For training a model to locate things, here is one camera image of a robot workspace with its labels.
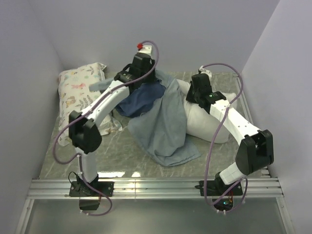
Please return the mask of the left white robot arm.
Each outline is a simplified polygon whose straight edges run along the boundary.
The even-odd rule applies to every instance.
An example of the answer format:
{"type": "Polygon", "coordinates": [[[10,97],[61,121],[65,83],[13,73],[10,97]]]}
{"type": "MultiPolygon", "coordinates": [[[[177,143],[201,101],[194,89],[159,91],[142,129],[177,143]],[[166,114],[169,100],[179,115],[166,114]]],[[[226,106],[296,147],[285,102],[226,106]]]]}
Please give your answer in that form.
{"type": "Polygon", "coordinates": [[[133,61],[118,72],[105,91],[80,112],[69,115],[69,137],[79,160],[79,177],[84,180],[81,190],[87,196],[98,191],[98,171],[95,151],[102,142],[99,127],[105,117],[142,84],[156,80],[156,59],[150,52],[137,52],[133,61]]]}

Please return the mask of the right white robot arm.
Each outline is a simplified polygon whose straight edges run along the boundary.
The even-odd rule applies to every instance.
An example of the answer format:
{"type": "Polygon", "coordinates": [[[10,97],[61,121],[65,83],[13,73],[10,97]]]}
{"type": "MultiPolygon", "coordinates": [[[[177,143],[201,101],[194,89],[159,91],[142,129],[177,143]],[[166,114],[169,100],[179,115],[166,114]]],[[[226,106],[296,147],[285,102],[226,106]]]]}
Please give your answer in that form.
{"type": "Polygon", "coordinates": [[[213,92],[209,76],[192,76],[186,100],[198,104],[206,113],[219,120],[237,141],[239,148],[235,162],[219,173],[215,190],[220,195],[232,189],[232,183],[273,164],[273,136],[248,122],[219,91],[213,92]]]}

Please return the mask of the blue fish-print pillowcase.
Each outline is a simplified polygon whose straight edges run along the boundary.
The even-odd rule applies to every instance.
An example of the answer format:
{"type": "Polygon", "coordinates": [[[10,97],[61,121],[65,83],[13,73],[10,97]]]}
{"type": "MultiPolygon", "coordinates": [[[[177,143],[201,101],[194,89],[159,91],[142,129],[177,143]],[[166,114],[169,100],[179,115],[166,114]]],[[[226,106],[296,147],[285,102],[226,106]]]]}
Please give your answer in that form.
{"type": "Polygon", "coordinates": [[[130,118],[128,130],[132,137],[158,164],[177,166],[201,156],[186,136],[181,88],[172,76],[157,70],[156,82],[142,84],[115,109],[130,118]]]}

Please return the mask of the white pillow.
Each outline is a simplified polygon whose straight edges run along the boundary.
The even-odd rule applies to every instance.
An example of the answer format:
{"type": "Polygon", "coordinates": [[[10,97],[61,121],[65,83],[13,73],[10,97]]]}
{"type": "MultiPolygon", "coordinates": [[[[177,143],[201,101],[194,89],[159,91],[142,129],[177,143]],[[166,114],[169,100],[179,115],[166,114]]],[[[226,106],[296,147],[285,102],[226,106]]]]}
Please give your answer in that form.
{"type": "MultiPolygon", "coordinates": [[[[220,122],[200,108],[198,104],[186,100],[186,95],[191,87],[190,83],[180,79],[177,82],[182,92],[183,106],[187,117],[187,134],[211,142],[220,122]]],[[[228,101],[232,101],[236,97],[235,93],[222,94],[228,101]]],[[[217,144],[225,143],[228,141],[229,135],[230,132],[222,126],[214,142],[217,144]]]]}

